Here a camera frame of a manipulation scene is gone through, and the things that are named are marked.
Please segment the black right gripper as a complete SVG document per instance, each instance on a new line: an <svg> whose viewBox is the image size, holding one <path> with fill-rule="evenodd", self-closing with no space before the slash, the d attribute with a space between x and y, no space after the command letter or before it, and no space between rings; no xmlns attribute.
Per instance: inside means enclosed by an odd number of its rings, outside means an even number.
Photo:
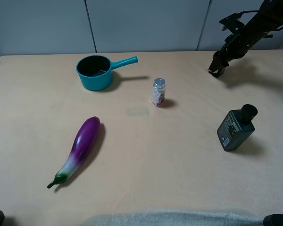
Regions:
<svg viewBox="0 0 283 226"><path fill-rule="evenodd" d="M225 39L222 48L215 52L208 68L215 78L219 78L228 67L229 62L242 58L250 48L249 28L233 29L232 34Z"/></svg>

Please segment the black robot base right corner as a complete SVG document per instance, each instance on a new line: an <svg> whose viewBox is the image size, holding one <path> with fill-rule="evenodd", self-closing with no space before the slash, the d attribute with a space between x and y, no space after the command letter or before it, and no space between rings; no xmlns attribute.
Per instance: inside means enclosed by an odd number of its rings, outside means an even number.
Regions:
<svg viewBox="0 0 283 226"><path fill-rule="evenodd" d="M272 214L263 219L263 226L283 226L283 214Z"/></svg>

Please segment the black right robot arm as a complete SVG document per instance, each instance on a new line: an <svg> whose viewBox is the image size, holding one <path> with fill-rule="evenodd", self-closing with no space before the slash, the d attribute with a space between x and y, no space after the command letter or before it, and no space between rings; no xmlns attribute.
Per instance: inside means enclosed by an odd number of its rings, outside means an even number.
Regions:
<svg viewBox="0 0 283 226"><path fill-rule="evenodd" d="M265 0L259 10L233 13L219 23L223 30L228 29L232 34L214 53L208 68L208 72L216 78L224 73L230 61L244 57L261 39L272 38L270 32L283 29L283 0Z"/></svg>

